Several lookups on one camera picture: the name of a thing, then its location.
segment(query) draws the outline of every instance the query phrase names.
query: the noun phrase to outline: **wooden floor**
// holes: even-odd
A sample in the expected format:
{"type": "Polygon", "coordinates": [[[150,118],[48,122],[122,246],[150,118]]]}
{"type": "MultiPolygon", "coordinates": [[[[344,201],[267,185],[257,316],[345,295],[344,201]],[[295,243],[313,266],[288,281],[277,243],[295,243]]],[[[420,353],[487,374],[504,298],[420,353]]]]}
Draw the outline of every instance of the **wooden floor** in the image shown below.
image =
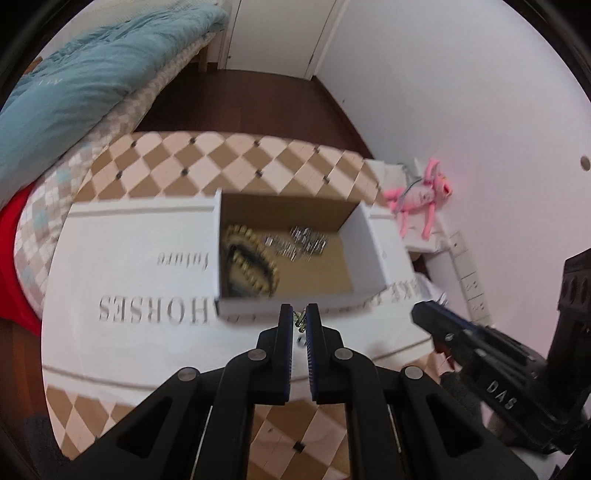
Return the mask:
{"type": "Polygon", "coordinates": [[[371,155],[317,82],[238,70],[199,74],[196,64],[160,93],[137,130],[275,135],[371,155]]]}
{"type": "MultiPolygon", "coordinates": [[[[253,72],[198,74],[196,64],[160,93],[138,130],[244,132],[362,154],[366,148],[317,83],[253,72]]],[[[23,420],[44,411],[40,338],[0,319],[0,418],[25,455],[23,420]]]]}

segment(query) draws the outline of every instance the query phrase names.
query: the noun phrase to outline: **white door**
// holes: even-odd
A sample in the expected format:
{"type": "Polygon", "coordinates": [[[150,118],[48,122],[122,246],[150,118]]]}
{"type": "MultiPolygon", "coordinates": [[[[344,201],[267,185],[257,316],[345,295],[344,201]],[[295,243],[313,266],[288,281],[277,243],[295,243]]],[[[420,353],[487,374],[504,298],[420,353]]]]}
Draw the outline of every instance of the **white door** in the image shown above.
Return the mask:
{"type": "Polygon", "coordinates": [[[236,2],[226,68],[303,78],[335,0],[236,2]]]}

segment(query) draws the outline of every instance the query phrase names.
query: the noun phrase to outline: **pink stuffed toy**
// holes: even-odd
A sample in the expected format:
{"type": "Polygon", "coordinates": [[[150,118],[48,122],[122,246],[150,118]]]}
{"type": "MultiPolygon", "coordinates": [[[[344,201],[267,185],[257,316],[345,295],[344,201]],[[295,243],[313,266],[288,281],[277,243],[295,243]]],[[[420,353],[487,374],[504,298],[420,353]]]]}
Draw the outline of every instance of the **pink stuffed toy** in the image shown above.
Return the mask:
{"type": "Polygon", "coordinates": [[[408,188],[393,189],[384,192],[390,211],[402,213],[400,236],[408,232],[408,213],[427,205],[427,221],[423,229],[423,239],[431,238],[431,228],[435,221],[435,207],[441,205],[452,194],[452,187],[442,173],[439,173],[439,160],[431,159],[425,170],[424,178],[412,183],[408,188]]]}

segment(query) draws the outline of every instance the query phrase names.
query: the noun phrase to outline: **blue blanket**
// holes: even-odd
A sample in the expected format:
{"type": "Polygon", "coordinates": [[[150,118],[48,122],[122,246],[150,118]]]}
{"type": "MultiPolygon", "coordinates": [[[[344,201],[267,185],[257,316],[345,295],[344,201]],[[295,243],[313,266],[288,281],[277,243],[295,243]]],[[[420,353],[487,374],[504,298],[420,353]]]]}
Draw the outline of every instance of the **blue blanket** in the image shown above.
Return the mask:
{"type": "Polygon", "coordinates": [[[101,27],[43,60],[0,112],[0,208],[174,56],[222,30],[227,17],[211,4],[155,11],[101,27]]]}

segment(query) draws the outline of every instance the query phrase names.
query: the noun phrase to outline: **white box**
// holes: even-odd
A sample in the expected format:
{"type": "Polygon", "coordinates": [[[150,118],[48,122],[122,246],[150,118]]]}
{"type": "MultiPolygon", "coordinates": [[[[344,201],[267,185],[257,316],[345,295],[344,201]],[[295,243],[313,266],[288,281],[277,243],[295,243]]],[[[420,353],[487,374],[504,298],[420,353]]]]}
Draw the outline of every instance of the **white box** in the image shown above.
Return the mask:
{"type": "Polygon", "coordinates": [[[385,256],[363,203],[317,197],[264,196],[218,192],[216,224],[215,305],[218,315],[279,314],[283,303],[302,310],[309,303],[320,309],[358,307],[390,284],[385,256]],[[229,297],[220,273],[223,232],[245,225],[259,235],[278,233],[289,238],[294,226],[309,227],[329,241],[320,256],[291,262],[269,249],[279,268],[280,283],[272,297],[229,297]]]}

